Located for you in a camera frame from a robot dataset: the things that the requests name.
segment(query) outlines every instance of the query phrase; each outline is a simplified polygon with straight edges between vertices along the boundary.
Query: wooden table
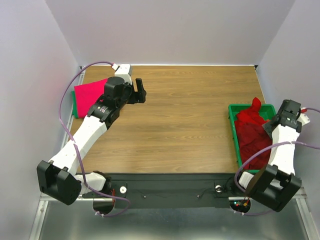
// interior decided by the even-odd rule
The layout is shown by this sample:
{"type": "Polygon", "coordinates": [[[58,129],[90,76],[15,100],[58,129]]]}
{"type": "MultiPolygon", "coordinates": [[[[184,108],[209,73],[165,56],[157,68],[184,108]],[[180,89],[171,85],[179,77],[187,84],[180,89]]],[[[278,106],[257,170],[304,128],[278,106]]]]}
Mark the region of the wooden table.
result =
{"type": "MultiPolygon", "coordinates": [[[[108,66],[92,66],[83,83],[113,74],[108,66]]],[[[134,66],[135,78],[143,80],[146,102],[121,110],[84,158],[86,172],[237,170],[228,105],[264,100],[253,66],[134,66]]],[[[73,121],[73,134],[81,123],[73,121]]]]}

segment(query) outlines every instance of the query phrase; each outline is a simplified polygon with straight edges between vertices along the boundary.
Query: red cloth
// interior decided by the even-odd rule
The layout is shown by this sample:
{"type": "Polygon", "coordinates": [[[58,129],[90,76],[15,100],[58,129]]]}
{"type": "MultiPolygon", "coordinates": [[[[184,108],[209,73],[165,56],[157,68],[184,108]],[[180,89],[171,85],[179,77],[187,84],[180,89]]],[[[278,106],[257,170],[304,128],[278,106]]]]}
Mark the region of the red cloth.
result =
{"type": "MultiPolygon", "coordinates": [[[[272,139],[266,133],[262,124],[265,121],[260,115],[259,110],[261,108],[261,101],[258,98],[254,98],[251,107],[240,111],[234,122],[236,135],[238,138],[240,156],[242,163],[246,162],[252,155],[258,151],[272,145],[272,139]]],[[[268,150],[248,164],[244,169],[261,169],[268,163],[271,150],[268,150]]]]}
{"type": "Polygon", "coordinates": [[[107,79],[82,84],[74,87],[75,102],[79,118],[84,118],[90,107],[104,93],[107,79]]]}

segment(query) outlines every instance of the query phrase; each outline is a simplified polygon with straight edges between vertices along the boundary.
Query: robotic arm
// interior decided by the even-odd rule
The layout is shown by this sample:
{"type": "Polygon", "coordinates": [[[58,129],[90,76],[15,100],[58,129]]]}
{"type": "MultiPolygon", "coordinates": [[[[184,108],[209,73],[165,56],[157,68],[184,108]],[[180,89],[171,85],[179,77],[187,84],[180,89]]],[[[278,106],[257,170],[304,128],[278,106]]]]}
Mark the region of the robotic arm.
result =
{"type": "MultiPolygon", "coordinates": [[[[97,139],[119,117],[124,105],[146,101],[147,92],[144,90],[142,80],[140,78],[135,80],[137,86],[135,91],[131,73],[132,68],[129,64],[120,65],[114,76],[108,78],[104,85],[104,93],[90,108],[82,125],[74,134],[82,159],[97,139]]],[[[78,167],[74,142],[69,140],[49,162],[41,161],[37,166],[40,191],[66,205],[72,204],[79,195],[90,191],[84,185],[83,176],[76,175],[78,167]]],[[[97,191],[111,187],[110,178],[98,171],[86,174],[86,180],[90,187],[97,191]]]]}
{"type": "MultiPolygon", "coordinates": [[[[264,125],[271,136],[272,143],[297,141],[302,125],[309,123],[308,117],[301,113],[301,104],[284,100],[277,114],[264,125]]],[[[256,175],[243,172],[239,184],[245,195],[279,212],[291,200],[302,185],[295,176],[294,144],[279,145],[271,149],[268,164],[256,175]]]]}

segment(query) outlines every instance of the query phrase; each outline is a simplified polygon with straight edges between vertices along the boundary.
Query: green basket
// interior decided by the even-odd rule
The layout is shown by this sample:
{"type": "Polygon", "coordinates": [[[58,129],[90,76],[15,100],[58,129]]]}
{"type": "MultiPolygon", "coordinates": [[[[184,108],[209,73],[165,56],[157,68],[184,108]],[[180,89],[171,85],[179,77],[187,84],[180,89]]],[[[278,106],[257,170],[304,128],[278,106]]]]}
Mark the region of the green basket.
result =
{"type": "MultiPolygon", "coordinates": [[[[234,141],[234,147],[235,147],[235,154],[236,159],[238,162],[238,166],[242,166],[241,156],[240,156],[240,150],[239,150],[239,143],[238,143],[238,137],[236,132],[236,126],[235,121],[237,120],[237,114],[244,109],[247,109],[251,106],[251,104],[230,104],[229,105],[229,119],[231,123],[231,130],[233,135],[233,141],[234,141]]],[[[275,107],[271,104],[262,104],[259,114],[261,117],[263,117],[264,120],[270,120],[274,115],[276,115],[275,107]]],[[[259,170],[246,170],[247,172],[251,174],[256,174],[259,172],[259,170]]]]}

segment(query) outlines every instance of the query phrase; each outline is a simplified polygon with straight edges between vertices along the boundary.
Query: folded red cloth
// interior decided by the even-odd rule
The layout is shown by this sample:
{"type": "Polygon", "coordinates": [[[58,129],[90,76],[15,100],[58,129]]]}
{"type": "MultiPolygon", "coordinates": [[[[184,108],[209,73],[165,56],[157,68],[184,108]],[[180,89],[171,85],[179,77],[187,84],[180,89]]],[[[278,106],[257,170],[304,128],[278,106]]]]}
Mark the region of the folded red cloth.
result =
{"type": "MultiPolygon", "coordinates": [[[[265,121],[260,115],[259,110],[261,108],[261,101],[255,97],[252,101],[252,105],[240,111],[234,122],[236,135],[239,143],[239,150],[242,163],[245,163],[252,155],[258,151],[272,145],[272,139],[268,136],[262,124],[265,121]]],[[[268,163],[271,150],[268,150],[248,164],[244,169],[261,169],[268,163]]]]}
{"type": "Polygon", "coordinates": [[[106,82],[107,79],[103,79],[74,87],[77,114],[79,118],[84,118],[90,107],[104,93],[106,82]]]}

